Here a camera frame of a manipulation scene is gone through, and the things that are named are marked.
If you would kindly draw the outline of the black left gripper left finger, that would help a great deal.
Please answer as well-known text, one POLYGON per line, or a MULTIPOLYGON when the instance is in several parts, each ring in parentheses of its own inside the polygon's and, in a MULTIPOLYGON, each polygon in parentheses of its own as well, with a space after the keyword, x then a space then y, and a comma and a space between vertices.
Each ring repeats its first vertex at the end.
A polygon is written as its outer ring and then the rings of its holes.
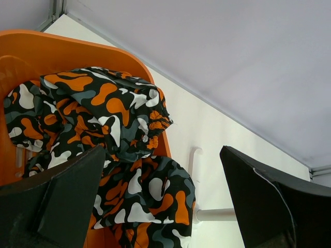
POLYGON ((83 247, 105 161, 96 146, 1 187, 1 247, 83 247))

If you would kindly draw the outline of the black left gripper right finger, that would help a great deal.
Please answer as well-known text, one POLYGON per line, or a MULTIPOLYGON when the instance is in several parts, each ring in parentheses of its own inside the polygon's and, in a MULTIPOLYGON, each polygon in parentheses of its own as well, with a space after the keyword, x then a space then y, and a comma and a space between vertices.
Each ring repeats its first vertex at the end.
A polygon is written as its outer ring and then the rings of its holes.
POLYGON ((220 151, 245 247, 330 247, 330 188, 220 151))

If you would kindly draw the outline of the camouflage patterned shorts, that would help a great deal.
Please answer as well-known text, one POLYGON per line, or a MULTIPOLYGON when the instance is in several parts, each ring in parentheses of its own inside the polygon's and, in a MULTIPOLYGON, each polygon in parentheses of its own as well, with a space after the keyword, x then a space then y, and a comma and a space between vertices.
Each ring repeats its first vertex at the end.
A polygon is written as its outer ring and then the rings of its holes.
POLYGON ((154 155, 172 124, 161 89, 128 73, 87 67, 21 83, 3 104, 6 136, 34 153, 23 178, 101 148, 86 247, 188 247, 194 184, 176 161, 154 155))

